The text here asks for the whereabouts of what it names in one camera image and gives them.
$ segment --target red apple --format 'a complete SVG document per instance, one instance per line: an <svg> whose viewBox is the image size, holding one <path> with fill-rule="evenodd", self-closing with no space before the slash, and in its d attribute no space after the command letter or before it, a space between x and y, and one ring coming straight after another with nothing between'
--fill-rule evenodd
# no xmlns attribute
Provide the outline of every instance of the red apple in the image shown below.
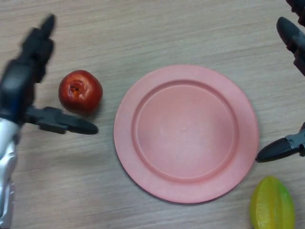
<svg viewBox="0 0 305 229"><path fill-rule="evenodd" d="M85 116L96 111L102 96L102 85L85 70L76 70L66 75L58 89L62 106L70 112Z"/></svg>

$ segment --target plate center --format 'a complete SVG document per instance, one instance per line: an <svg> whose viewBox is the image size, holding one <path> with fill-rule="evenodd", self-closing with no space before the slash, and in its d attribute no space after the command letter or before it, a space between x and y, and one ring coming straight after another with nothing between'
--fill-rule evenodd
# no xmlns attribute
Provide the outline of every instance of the plate center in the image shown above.
<svg viewBox="0 0 305 229"><path fill-rule="evenodd" d="M179 179L211 174L228 161L236 131L230 109L203 85L173 83L143 101L135 142L143 161Z"/></svg>

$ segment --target wood grain surface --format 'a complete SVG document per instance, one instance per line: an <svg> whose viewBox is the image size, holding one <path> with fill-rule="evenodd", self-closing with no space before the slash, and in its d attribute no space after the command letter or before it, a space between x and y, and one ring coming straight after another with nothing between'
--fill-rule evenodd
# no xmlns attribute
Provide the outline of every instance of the wood grain surface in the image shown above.
<svg viewBox="0 0 305 229"><path fill-rule="evenodd" d="M14 229L251 229L249 202L275 175L295 201L305 228L305 159L255 163L229 194L209 203L156 199L126 175L113 144L113 122L126 91L148 72L191 63L215 69L244 90L257 113L260 147L305 121L305 78L275 25L297 22L285 0L1 0L0 66L47 13L58 17L56 51L37 87L38 107L61 108L57 90L85 69L104 87L95 136L57 135L26 125L19 145Z"/></svg>

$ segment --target plate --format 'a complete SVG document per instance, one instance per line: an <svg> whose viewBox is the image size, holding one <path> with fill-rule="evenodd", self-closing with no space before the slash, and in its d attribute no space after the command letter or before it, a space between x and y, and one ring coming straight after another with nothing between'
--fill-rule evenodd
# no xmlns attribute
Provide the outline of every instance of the plate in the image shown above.
<svg viewBox="0 0 305 229"><path fill-rule="evenodd" d="M232 81L195 65L149 73L127 92L114 122L122 166L147 192L200 203L233 189L250 170L259 131Z"/></svg>

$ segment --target wooden table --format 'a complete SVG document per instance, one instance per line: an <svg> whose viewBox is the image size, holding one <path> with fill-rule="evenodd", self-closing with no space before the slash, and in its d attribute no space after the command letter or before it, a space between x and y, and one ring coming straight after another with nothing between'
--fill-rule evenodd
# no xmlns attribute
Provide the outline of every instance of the wooden table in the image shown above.
<svg viewBox="0 0 305 229"><path fill-rule="evenodd" d="M156 199L125 174L113 144L124 94L157 68L191 63L232 79L251 100L261 147L297 132L305 121L305 79L275 25L296 23L284 0L1 0L0 66L14 57L31 26L53 12L56 52L38 107L61 107L57 90L85 69L104 87L95 136L57 135L26 125L14 173L14 229L250 229L249 201L258 182L275 175L289 188L296 228L305 227L305 159L255 163L229 194L200 205Z"/></svg>

